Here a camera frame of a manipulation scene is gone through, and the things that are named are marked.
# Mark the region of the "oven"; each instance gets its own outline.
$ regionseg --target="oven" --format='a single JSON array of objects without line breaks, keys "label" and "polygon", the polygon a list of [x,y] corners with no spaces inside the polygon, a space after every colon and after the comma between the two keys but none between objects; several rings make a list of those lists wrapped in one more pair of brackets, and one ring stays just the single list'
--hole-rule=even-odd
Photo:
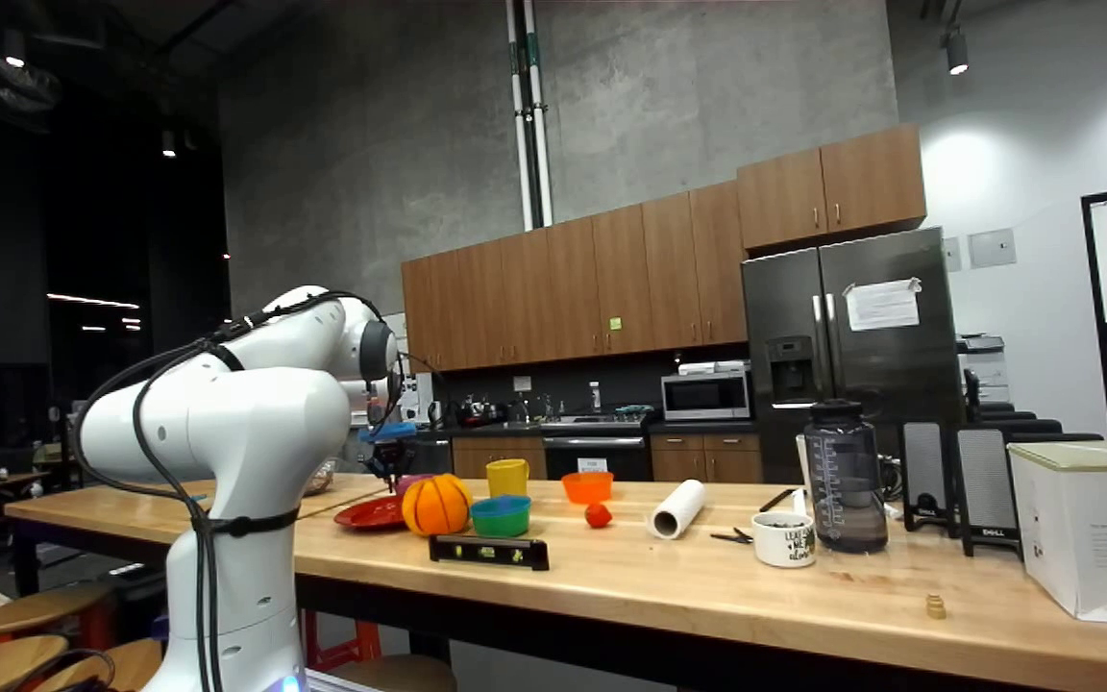
[{"label": "oven", "polygon": [[607,466],[614,480],[652,480],[652,456],[643,431],[566,431],[546,435],[546,478]]}]

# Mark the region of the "white cup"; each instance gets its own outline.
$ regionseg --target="white cup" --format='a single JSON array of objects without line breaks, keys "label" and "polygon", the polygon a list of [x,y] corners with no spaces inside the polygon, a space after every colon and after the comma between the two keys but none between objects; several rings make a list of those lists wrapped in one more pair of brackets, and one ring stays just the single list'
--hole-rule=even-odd
[{"label": "white cup", "polygon": [[755,557],[764,566],[815,566],[815,519],[809,510],[771,507],[748,521]]}]

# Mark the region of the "microwave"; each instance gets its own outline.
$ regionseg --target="microwave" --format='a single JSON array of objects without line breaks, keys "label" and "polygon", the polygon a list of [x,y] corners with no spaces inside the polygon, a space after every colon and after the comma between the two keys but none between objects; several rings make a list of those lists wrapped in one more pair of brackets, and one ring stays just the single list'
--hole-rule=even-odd
[{"label": "microwave", "polygon": [[748,417],[748,371],[670,371],[663,410],[665,417]]}]

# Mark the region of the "faucet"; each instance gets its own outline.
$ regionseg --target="faucet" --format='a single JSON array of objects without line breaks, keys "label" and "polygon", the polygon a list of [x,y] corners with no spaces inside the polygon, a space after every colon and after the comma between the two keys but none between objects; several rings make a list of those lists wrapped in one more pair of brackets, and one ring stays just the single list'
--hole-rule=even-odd
[{"label": "faucet", "polygon": [[592,415],[601,415],[601,381],[589,381]]}]

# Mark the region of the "wooden table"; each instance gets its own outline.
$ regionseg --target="wooden table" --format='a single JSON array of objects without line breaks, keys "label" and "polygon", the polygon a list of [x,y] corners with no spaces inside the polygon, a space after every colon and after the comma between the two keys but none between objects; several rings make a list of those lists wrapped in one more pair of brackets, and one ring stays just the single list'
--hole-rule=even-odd
[{"label": "wooden table", "polygon": [[[548,546],[548,574],[431,561],[415,534],[333,528],[333,510],[374,487],[374,478],[338,478],[305,499],[305,608],[698,689],[755,689],[761,676],[1107,689],[1107,626],[1066,615],[1016,553],[966,557],[938,530],[893,521],[883,553],[770,569],[748,546],[707,538],[745,521],[778,484],[712,484],[697,528],[663,540],[646,528],[673,484],[614,484],[614,521],[589,530],[561,484],[533,480],[531,534]],[[185,530],[178,503],[112,487],[7,503],[7,519],[23,548],[112,538],[132,553]]]}]

